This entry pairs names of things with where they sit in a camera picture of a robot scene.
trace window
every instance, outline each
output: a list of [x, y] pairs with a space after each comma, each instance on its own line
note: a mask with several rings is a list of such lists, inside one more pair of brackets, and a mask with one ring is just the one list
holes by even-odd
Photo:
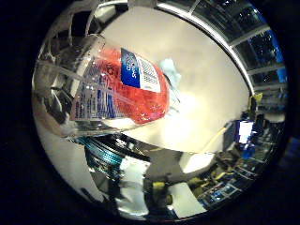
[[228, 42], [265, 24], [261, 13], [244, 0], [203, 0], [194, 15], [213, 24]]
[[287, 71], [285, 68], [280, 68], [278, 70], [253, 74], [251, 80], [254, 86], [285, 83], [287, 81]]
[[283, 62], [278, 42], [272, 31], [263, 32], [237, 45], [235, 51], [243, 58], [247, 70]]

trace bottle label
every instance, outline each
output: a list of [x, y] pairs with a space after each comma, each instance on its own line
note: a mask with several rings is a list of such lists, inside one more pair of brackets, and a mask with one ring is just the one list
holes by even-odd
[[121, 81], [124, 85], [160, 93], [158, 74], [149, 61], [125, 49], [121, 49], [121, 55]]
[[96, 66], [94, 62], [94, 59], [91, 60], [83, 74], [86, 82], [81, 82], [79, 85], [73, 100], [70, 120], [99, 121], [106, 118], [124, 117], [114, 104], [114, 96], [98, 89], [98, 86], [102, 86], [112, 90], [109, 86], [108, 77], [100, 75], [100, 71], [103, 69], [106, 69], [106, 73], [110, 74], [112, 67], [108, 67], [109, 64], [103, 62]]

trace clear plastic bottle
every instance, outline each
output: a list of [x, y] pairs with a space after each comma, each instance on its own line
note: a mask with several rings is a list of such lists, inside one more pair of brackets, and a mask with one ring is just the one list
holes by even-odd
[[159, 67], [90, 35], [74, 38], [55, 56], [41, 53], [33, 106], [55, 134], [104, 135], [163, 117], [169, 110], [169, 86]]

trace blue label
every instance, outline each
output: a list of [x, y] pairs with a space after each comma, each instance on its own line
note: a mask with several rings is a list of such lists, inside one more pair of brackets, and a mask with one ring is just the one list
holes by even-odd
[[134, 53], [121, 49], [122, 67], [121, 81], [124, 85], [141, 88], [140, 71]]

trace table surface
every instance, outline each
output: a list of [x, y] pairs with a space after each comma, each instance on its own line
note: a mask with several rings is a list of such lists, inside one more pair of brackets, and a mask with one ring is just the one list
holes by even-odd
[[[134, 7], [101, 33], [158, 64], [171, 57], [182, 75], [180, 113], [125, 132], [162, 148], [201, 152], [209, 140], [247, 108], [249, 91], [229, 56], [205, 33], [162, 11]], [[221, 148], [221, 138], [210, 152]]]

